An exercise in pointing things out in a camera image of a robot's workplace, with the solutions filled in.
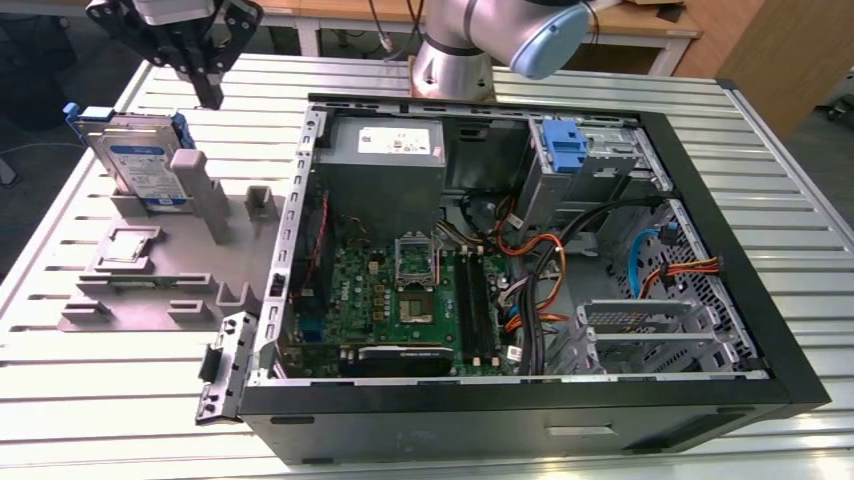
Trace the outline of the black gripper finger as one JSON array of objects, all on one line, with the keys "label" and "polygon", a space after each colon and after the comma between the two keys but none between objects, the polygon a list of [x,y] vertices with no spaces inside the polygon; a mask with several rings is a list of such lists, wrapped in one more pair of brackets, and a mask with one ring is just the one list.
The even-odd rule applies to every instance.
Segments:
[{"label": "black gripper finger", "polygon": [[87,17],[155,66],[171,66],[197,96],[201,48],[157,48],[147,25],[208,19],[207,1],[91,1]]},{"label": "black gripper finger", "polygon": [[[215,14],[203,21],[201,66],[197,68],[197,98],[207,109],[221,106],[223,76],[244,52],[264,17],[264,10],[254,1],[215,1],[213,6]],[[223,20],[227,29],[221,40],[213,38],[217,19]]]}]

